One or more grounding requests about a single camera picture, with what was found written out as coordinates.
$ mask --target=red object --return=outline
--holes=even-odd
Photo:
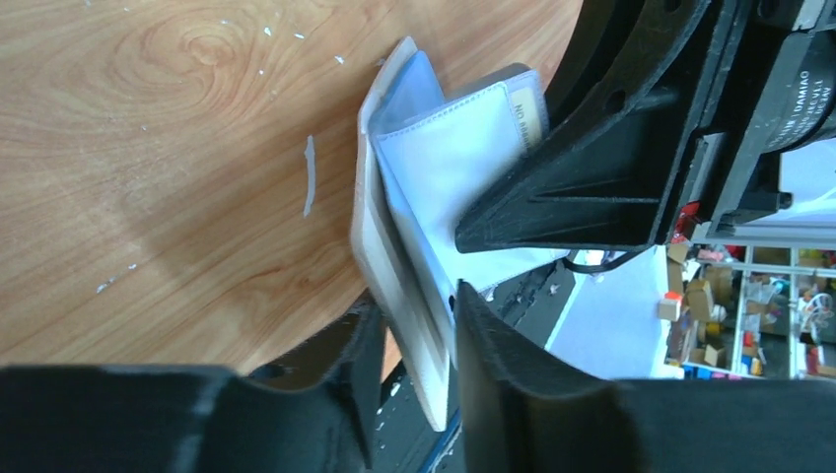
[[[810,374],[818,374],[818,348],[811,348],[807,352],[807,372]]]
[[[697,258],[699,259],[707,259],[709,261],[723,261],[726,259],[726,255],[722,251],[712,251],[710,249],[701,249],[697,253]]]
[[[700,210],[699,202],[691,202],[685,207],[682,207],[682,211],[679,212],[679,219],[676,220],[676,225],[673,226],[671,243],[685,243],[688,241],[691,237],[690,232],[699,223],[697,219],[698,210]]]
[[[733,244],[727,244],[726,249],[729,251],[729,254],[734,257],[737,261],[742,261],[743,258],[746,257],[746,247],[745,246],[735,246]]]
[[[668,292],[664,293],[664,298],[665,299],[670,299],[672,301],[682,302],[682,294],[675,293],[674,291],[668,291]]]

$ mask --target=wood grain surface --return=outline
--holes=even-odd
[[[383,347],[383,368],[381,369],[381,381],[385,380],[386,377],[394,371],[398,363],[400,363],[400,350],[398,350],[397,343],[395,343],[391,332],[387,330],[386,342]]]
[[[348,231],[378,61],[411,34],[448,90],[514,61],[547,80],[579,5],[0,2],[0,364],[247,372],[293,348],[364,288]]]

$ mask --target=mounting hole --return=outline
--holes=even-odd
[[[609,113],[618,113],[624,109],[625,101],[627,101],[627,93],[624,92],[624,89],[619,89],[609,96],[603,107]]]
[[[779,0],[761,0],[760,5],[758,5],[758,15],[764,20],[769,20],[778,13],[780,7],[781,2]]]
[[[682,6],[682,0],[664,0],[664,10],[673,13]]]
[[[288,370],[281,366],[281,365],[261,365],[260,367],[253,370],[249,377],[252,379],[258,380],[266,380],[266,379],[275,379],[277,377],[282,377],[288,373]]]

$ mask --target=black mechanical frame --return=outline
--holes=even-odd
[[[670,242],[690,202],[686,236],[791,205],[776,154],[834,126],[831,94],[781,136],[807,53],[832,41],[833,4],[585,1],[546,91],[550,135],[474,202],[456,246],[641,250]],[[834,69],[821,68],[830,83]]]

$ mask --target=black plastic bracket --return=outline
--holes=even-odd
[[[468,471],[832,470],[836,383],[608,381],[553,358],[458,286]]]
[[[0,471],[372,467],[383,327],[365,303],[244,378],[218,367],[0,371]]]
[[[682,130],[699,119],[688,106],[714,73],[703,66],[716,68],[712,35],[695,39],[704,57],[670,69],[709,3],[584,2],[546,92],[555,128],[465,213],[458,249],[636,250],[655,241],[687,145]],[[676,72],[693,77],[665,76]]]
[[[774,213],[741,203],[760,161],[836,134],[834,4],[584,2],[545,94],[553,129],[456,247],[636,251],[670,242],[690,202],[713,229]]]

